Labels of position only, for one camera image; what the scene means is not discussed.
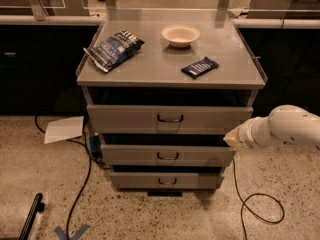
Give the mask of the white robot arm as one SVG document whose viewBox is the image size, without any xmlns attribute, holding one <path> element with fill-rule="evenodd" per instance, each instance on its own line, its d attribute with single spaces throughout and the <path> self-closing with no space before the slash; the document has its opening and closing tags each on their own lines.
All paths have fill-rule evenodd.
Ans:
<svg viewBox="0 0 320 240">
<path fill-rule="evenodd" d="M 281 105 L 266 117 L 248 119 L 223 140 L 236 149 L 271 146 L 320 145 L 320 117 L 300 107 Z"/>
</svg>

